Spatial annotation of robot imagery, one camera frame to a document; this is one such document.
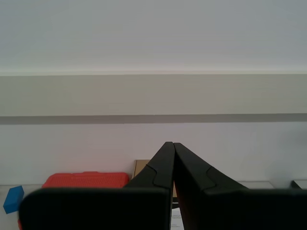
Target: blue block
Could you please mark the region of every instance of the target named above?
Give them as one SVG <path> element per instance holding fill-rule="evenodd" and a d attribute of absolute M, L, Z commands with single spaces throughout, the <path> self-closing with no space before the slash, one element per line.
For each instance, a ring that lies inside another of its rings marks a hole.
<path fill-rule="evenodd" d="M 10 188 L 3 205 L 6 214 L 18 211 L 20 202 L 23 200 L 23 197 L 24 189 L 22 186 Z"/>

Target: white table surface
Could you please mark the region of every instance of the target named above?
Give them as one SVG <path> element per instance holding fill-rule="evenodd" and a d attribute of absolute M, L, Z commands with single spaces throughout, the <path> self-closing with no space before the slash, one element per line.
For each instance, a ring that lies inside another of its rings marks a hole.
<path fill-rule="evenodd" d="M 270 182 L 240 182 L 250 189 L 274 188 Z M 0 185 L 0 230 L 19 230 L 18 228 L 18 212 L 6 214 L 3 208 L 5 198 L 10 188 L 18 185 Z M 36 189 L 41 188 L 41 184 L 23 185 L 24 197 Z"/>

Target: red plastic toolbox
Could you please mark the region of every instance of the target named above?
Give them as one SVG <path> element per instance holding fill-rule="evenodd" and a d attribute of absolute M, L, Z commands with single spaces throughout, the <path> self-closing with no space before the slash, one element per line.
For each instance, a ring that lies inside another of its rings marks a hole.
<path fill-rule="evenodd" d="M 122 188 L 129 182 L 124 172 L 56 173 L 50 176 L 42 188 L 47 187 L 91 187 Z"/>

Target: white wall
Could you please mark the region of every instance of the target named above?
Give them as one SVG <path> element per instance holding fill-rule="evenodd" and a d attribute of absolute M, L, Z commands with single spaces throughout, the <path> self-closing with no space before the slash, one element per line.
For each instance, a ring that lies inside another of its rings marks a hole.
<path fill-rule="evenodd" d="M 307 70 L 305 0 L 2 0 L 0 72 Z"/>
<path fill-rule="evenodd" d="M 165 141 L 181 142 L 239 181 L 307 178 L 307 123 L 0 125 L 0 184 L 60 172 L 132 172 Z"/>

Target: cardboard box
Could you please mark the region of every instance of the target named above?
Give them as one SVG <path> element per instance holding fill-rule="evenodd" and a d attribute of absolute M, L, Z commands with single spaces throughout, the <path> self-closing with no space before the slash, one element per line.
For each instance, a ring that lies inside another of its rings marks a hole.
<path fill-rule="evenodd" d="M 135 167 L 134 172 L 132 174 L 132 178 L 135 177 L 142 169 L 145 167 L 145 165 L 149 162 L 149 160 L 136 160 L 135 161 Z M 178 206 L 178 199 L 177 199 L 177 193 L 174 185 L 173 189 L 173 208 L 177 208 Z"/>

